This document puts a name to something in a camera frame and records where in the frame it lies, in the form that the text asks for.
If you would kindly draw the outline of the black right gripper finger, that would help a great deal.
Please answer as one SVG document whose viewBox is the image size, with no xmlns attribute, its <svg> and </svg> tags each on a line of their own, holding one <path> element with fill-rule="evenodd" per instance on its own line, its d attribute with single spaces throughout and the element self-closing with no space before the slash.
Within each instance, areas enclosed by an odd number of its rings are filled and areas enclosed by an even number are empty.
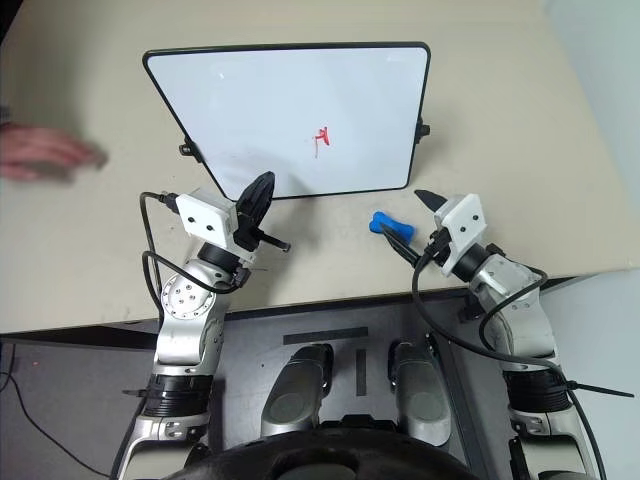
<svg viewBox="0 0 640 480">
<path fill-rule="evenodd" d="M 445 197 L 429 190 L 416 189 L 414 194 L 433 213 L 446 204 Z"/>
<path fill-rule="evenodd" d="M 407 263 L 415 268 L 421 255 L 416 252 L 404 239 L 388 225 L 382 225 L 382 234 L 391 246 L 391 248 Z"/>
</svg>

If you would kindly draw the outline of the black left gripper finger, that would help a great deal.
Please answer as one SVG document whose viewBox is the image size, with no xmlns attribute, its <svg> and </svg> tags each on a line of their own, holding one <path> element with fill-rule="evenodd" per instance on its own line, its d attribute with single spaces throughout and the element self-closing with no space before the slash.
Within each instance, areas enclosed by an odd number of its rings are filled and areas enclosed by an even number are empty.
<svg viewBox="0 0 640 480">
<path fill-rule="evenodd" d="M 259 233 L 259 240 L 263 243 L 269 244 L 271 246 L 276 247 L 277 249 L 283 251 L 283 252 L 288 252 L 291 248 L 291 244 L 288 242 L 285 242 L 283 240 L 280 240 L 276 237 L 273 237 L 263 231 L 261 231 Z"/>
<path fill-rule="evenodd" d="M 275 189 L 275 174 L 272 171 L 259 175 L 248 185 L 238 199 L 238 216 L 251 221 L 262 221 L 268 212 Z"/>
</svg>

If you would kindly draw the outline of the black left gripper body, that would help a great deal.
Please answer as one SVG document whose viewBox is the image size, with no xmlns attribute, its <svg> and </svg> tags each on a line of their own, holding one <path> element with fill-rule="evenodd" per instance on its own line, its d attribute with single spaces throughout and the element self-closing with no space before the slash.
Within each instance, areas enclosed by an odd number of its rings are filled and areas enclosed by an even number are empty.
<svg viewBox="0 0 640 480">
<path fill-rule="evenodd" d="M 246 251 L 255 251 L 263 239 L 264 232 L 260 224 L 264 213 L 250 214 L 239 211 L 237 213 L 238 228 L 233 233 L 234 242 Z"/>
</svg>

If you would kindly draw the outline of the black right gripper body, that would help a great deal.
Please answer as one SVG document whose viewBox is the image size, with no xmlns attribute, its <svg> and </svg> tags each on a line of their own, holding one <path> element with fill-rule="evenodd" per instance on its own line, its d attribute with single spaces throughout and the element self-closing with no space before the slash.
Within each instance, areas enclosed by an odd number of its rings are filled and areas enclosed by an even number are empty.
<svg viewBox="0 0 640 480">
<path fill-rule="evenodd" d="M 434 231 L 430 235 L 429 243 L 424 250 L 427 262 L 434 262 L 438 266 L 443 266 L 451 253 L 450 242 L 451 236 L 446 228 Z"/>
</svg>

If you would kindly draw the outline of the person's bare hand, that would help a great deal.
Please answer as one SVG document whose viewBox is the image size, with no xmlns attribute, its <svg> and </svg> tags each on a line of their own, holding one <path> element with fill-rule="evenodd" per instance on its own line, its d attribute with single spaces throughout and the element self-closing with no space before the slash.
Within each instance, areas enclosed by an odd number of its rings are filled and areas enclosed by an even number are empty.
<svg viewBox="0 0 640 480">
<path fill-rule="evenodd" d="M 66 182 L 79 169 L 100 168 L 106 161 L 97 148 L 64 131 L 13 123 L 1 126 L 3 179 Z"/>
</svg>

